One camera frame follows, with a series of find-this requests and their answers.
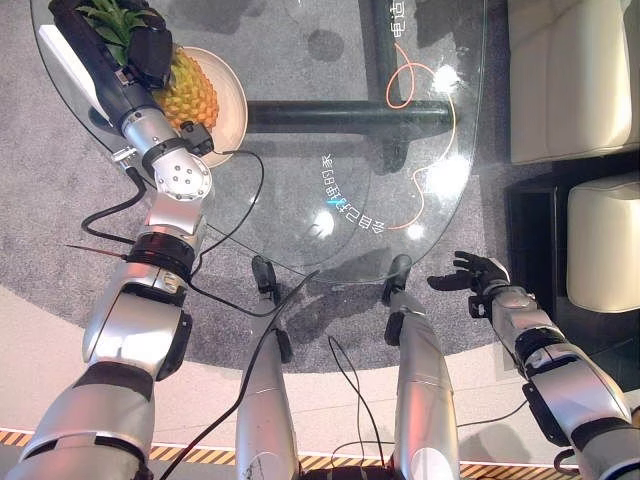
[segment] pineapple leaves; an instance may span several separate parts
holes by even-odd
[[[107,45],[107,48],[109,49],[109,52],[111,53],[113,58],[116,59],[116,62],[118,62],[122,66],[127,64],[127,56],[124,52],[124,48],[118,45]]]
[[[93,6],[81,5],[76,10],[84,14],[89,25],[105,40],[113,58],[120,65],[126,65],[131,31],[146,26],[141,17],[156,13],[152,10],[120,8],[117,0],[89,0],[89,3]]]
[[[105,27],[105,26],[95,26],[93,28],[108,43],[113,43],[113,44],[118,45],[120,47],[126,47],[124,42],[110,28]]]

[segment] pineapple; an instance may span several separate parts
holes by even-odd
[[[171,126],[178,129],[191,120],[211,130],[218,118],[218,96],[198,62],[182,48],[173,54],[171,77],[167,88],[153,92]]]
[[[82,5],[77,10],[103,38],[116,61],[126,66],[131,30],[144,27],[144,17],[155,13],[122,8],[118,0],[90,0],[90,3],[92,6]],[[198,62],[180,47],[174,49],[169,85],[152,94],[175,129],[187,120],[200,122],[208,130],[216,124],[219,110],[216,91]]]

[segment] floor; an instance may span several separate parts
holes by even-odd
[[[514,410],[523,400],[523,382],[505,362],[490,326],[468,317],[466,294],[436,294],[426,288],[425,278],[447,271],[455,249],[507,260],[504,187],[549,171],[547,165],[515,167],[508,162],[506,2],[489,5],[491,35],[476,162],[452,223],[414,267],[408,285],[429,306],[447,355],[458,423]],[[33,430],[58,392],[83,371],[84,319],[90,299],[102,290],[115,264],[61,244],[90,242],[110,248],[89,240],[79,223],[129,191],[51,85],[38,57],[26,2],[0,2],[0,31],[0,63],[15,66],[0,71],[5,86],[0,90],[0,115],[11,119],[0,131],[6,171],[0,177],[0,327],[5,339],[0,365],[10,366],[0,375],[0,427]],[[106,228],[135,231],[142,215],[140,205]],[[251,253],[236,244],[223,246],[207,266],[209,286],[251,305],[255,294],[249,286],[250,259]],[[288,288],[299,280],[285,269],[277,273]],[[336,335],[362,370],[363,395],[383,439],[392,438],[398,353],[382,341],[386,313],[380,293],[379,284],[310,285],[285,319],[295,354],[285,381],[302,452],[330,452],[357,437],[355,398],[336,372],[326,334]],[[160,442],[188,442],[237,394],[248,321],[197,296],[189,297],[186,308],[196,319],[188,361],[156,389],[155,440]],[[310,397],[311,389],[323,394]],[[640,403],[638,392],[629,400]],[[370,427],[363,425],[363,437],[371,438]],[[544,440],[526,409],[506,421],[461,428],[459,435],[465,460],[548,464],[558,450]],[[233,442],[233,419],[205,440],[220,447]]]

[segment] orange cable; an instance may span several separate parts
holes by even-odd
[[[413,67],[424,68],[433,77],[435,77],[435,73],[433,72],[433,70],[431,70],[429,67],[427,67],[426,65],[424,65],[422,63],[409,61],[409,57],[407,56],[405,51],[400,47],[400,45],[398,45],[397,43],[395,44],[395,47],[398,49],[398,51],[400,51],[400,53],[404,57],[406,63],[404,65],[400,66],[393,73],[393,75],[391,75],[391,78],[389,79],[389,82],[387,83],[386,101],[387,101],[387,105],[390,108],[398,110],[398,109],[401,109],[401,108],[405,108],[413,100],[413,95],[415,93],[415,72],[413,70]],[[400,72],[402,72],[403,70],[405,70],[407,68],[411,71],[411,91],[410,91],[409,97],[401,105],[393,105],[391,103],[391,101],[389,100],[389,92],[391,90],[391,85],[396,80],[396,78],[398,78],[398,75],[400,75]],[[446,95],[447,95],[447,99],[449,100],[449,105],[451,105],[451,113],[453,115],[453,124],[451,126],[451,138],[449,138],[449,143],[447,144],[447,147],[445,148],[444,152],[442,152],[442,155],[440,155],[440,157],[438,157],[438,160],[436,160],[435,163],[440,162],[449,153],[449,150],[451,150],[451,146],[453,145],[453,139],[455,138],[455,135],[456,135],[456,111],[455,111],[455,107],[453,105],[453,100],[451,100],[451,95],[449,95],[448,92],[446,92]],[[403,228],[410,227],[411,225],[413,225],[416,222],[416,220],[418,220],[418,218],[420,218],[420,215],[422,215],[422,212],[424,211],[424,193],[422,192],[422,189],[420,188],[420,185],[418,184],[418,180],[417,180],[416,176],[418,175],[418,173],[428,169],[430,166],[431,165],[428,165],[426,167],[418,168],[411,175],[411,179],[413,180],[413,183],[416,186],[416,189],[418,190],[418,193],[420,194],[420,210],[418,211],[418,213],[409,222],[404,223],[402,225],[396,225],[396,226],[393,226],[393,227],[387,227],[386,228],[387,230],[401,230]]]

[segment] yellow-black warning stripe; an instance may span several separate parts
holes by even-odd
[[[33,432],[24,430],[0,430],[0,444],[24,447]],[[182,445],[154,444],[151,447],[149,458],[161,462],[172,461],[183,449]],[[375,457],[349,457],[327,455],[300,455],[300,465],[305,471],[319,470],[322,468],[346,467],[362,464],[365,467],[380,465],[380,459]],[[187,463],[209,463],[215,465],[235,465],[236,455],[233,449],[212,449],[196,447],[184,458]],[[495,463],[470,463],[461,462],[460,477],[463,480],[581,480],[581,476],[569,476],[559,473],[548,466],[535,465],[501,465]]]

